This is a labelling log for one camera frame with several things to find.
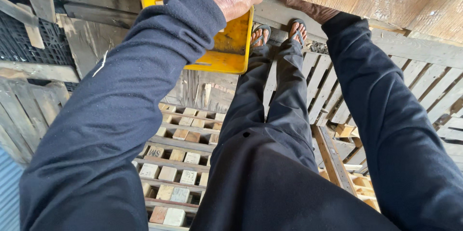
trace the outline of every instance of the leg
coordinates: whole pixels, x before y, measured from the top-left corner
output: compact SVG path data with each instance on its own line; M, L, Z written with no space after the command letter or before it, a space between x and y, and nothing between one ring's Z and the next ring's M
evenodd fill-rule
M262 34L264 35L263 40L267 42L268 31L262 32L260 29L252 35L251 41ZM268 58L268 46L263 45L261 41L256 45L251 49L248 70L238 80L235 97L222 124L216 150L236 133L258 123L263 123L265 120L262 104L263 90L272 61Z
M312 150L312 133L306 106L307 82L302 75L301 43L295 31L300 29L305 36L305 27L299 28L295 23L289 39L280 47L276 63L277 89L270 104L267 123L281 128L302 145L309 145Z

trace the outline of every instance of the sleeve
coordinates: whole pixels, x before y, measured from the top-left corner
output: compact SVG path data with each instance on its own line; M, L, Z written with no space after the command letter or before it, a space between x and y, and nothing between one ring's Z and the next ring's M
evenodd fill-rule
M106 63L81 81L20 181L21 230L147 230L131 161L162 122L159 101L226 26L213 0L164 0L140 13Z
M463 230L462 173L367 20L340 13L322 28L381 212L403 230Z

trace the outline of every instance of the sandal strap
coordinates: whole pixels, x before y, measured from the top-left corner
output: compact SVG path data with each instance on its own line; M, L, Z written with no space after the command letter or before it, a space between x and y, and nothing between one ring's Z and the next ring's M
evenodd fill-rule
M254 42L251 43L251 47L254 46L255 44L257 44L259 42L259 40L262 40L263 45L266 45L265 40L263 39L263 35L261 35Z

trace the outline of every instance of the yellow plastic tray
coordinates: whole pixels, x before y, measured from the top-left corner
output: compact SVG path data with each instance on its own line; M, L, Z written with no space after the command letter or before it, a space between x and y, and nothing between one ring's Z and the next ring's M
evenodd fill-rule
M163 0L141 0L143 8L156 5ZM223 32L214 37L214 48L206 50L196 63L185 69L244 74L248 69L249 40L251 38L254 7L237 19L227 22Z

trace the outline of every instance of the pallet block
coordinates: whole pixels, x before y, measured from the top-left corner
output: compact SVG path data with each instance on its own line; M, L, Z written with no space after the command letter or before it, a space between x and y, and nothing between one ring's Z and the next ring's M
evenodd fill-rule
M182 172L182 177L180 178L180 183L194 185L197 175L198 173L196 171L184 169Z
M188 132L187 137L185 138L185 141L191 141L195 143L199 143L201 138L201 134L199 132Z
M156 195L156 199L170 200L174 187L161 185Z
M178 208L169 208L164 218L163 224L182 226L185 221L185 211Z
M164 223L164 219L166 218L168 208L163 206L155 206L153 210L153 214L150 217L151 223Z
M142 182L143 196L146 198L151 192L151 186L148 183Z
M189 131L187 129L178 128L175 130L174 135L172 136L172 139L185 140L185 138L187 138L188 132Z
M156 135L164 137L166 135L167 129L165 127L159 127Z
M188 188L174 187L170 200L173 202L186 203L189 196L190 190Z
M156 179L159 175L159 167L158 165L144 163L139 175L148 179Z
M177 176L177 169L168 166L163 166L161 173L159 173L158 179L162 181L174 181Z
M200 186L206 187L207 186L207 179L209 179L209 173L201 174Z
M172 153L170 154L169 160L182 162L184 157L185 157L184 151L173 149Z
M193 152L187 152L184 162L191 164L200 164L201 155Z
M156 146L151 146L147 153L147 156L153 156L156 158L162 158L163 155L164 149Z

